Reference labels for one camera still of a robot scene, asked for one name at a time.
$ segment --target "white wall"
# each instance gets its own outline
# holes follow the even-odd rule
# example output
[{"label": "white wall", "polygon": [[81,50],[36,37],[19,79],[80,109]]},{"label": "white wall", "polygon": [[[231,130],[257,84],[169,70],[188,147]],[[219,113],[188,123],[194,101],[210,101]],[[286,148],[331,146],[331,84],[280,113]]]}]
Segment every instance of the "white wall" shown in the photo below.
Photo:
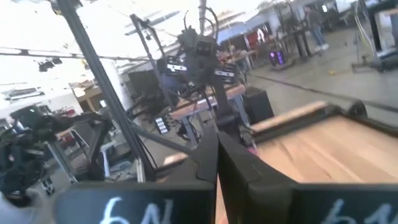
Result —
[{"label": "white wall", "polygon": [[55,111],[64,107],[75,109],[77,114],[83,112],[81,106],[71,90],[63,90],[57,92],[49,92],[44,96],[35,96],[13,102],[9,105],[2,100],[0,103],[0,119],[6,118],[15,110],[19,110],[25,106],[38,103],[40,105],[49,106],[50,110]]}]

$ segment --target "person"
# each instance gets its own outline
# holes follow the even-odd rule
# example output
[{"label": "person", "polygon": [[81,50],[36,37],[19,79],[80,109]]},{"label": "person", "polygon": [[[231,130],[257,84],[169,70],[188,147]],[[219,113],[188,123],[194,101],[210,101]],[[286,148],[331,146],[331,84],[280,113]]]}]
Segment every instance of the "person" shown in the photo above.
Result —
[{"label": "person", "polygon": [[307,20],[308,26],[310,27],[310,32],[312,37],[314,38],[317,46],[315,47],[315,51],[326,50],[329,48],[329,45],[326,43],[325,38],[321,32],[321,19],[322,16],[319,12],[312,10],[310,7],[305,6],[305,19]]}]

